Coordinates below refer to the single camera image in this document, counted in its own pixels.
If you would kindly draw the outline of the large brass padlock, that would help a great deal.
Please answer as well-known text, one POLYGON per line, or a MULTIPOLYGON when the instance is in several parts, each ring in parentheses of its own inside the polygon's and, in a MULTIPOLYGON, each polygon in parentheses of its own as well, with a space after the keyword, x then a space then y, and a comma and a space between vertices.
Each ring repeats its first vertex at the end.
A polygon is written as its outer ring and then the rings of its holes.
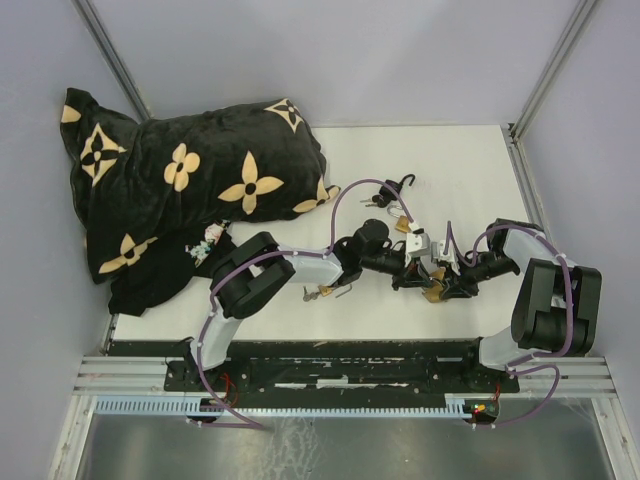
POLYGON ((441 294, 444 291, 445 268, 438 268, 430 274, 431 284, 423 289, 423 297, 430 303, 442 302, 441 294))

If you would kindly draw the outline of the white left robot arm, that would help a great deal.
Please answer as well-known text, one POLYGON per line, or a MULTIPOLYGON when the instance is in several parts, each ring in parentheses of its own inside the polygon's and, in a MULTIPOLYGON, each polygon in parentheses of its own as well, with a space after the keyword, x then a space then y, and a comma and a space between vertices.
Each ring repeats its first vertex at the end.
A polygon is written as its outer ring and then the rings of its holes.
POLYGON ((198 337, 190 344, 193 359, 187 379, 209 390, 221 378, 221 366, 241 322, 263 309, 288 283, 340 288, 371 270, 391 277, 391 287, 427 289, 435 285, 422 257, 429 253, 422 229, 394 246, 385 223, 369 219, 351 236, 326 250, 295 249, 260 232, 235 247, 213 268, 210 309, 198 337))

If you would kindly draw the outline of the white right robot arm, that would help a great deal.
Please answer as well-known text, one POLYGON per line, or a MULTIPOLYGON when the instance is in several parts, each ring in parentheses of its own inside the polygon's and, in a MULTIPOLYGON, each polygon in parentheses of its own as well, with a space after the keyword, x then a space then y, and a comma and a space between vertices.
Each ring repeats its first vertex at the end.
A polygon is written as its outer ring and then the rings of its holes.
POLYGON ((479 284, 502 275, 521 278, 508 327, 483 337, 477 356, 458 368, 467 389, 481 391, 496 370, 538 358, 584 357, 595 342, 602 274, 567 259, 535 224, 497 219, 462 253, 451 226, 432 244, 432 302, 470 299, 479 284))

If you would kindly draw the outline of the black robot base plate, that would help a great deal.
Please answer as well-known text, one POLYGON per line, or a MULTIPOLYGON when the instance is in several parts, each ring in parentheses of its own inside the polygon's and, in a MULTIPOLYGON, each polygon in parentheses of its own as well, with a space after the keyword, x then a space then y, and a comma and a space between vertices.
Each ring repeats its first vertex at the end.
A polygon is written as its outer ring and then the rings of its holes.
POLYGON ((517 385, 478 362, 478 341, 235 341, 226 361, 200 375, 193 360, 169 363, 169 385, 213 387, 236 406, 438 406, 443 396, 395 389, 392 380, 424 387, 433 373, 447 387, 493 396, 517 385))

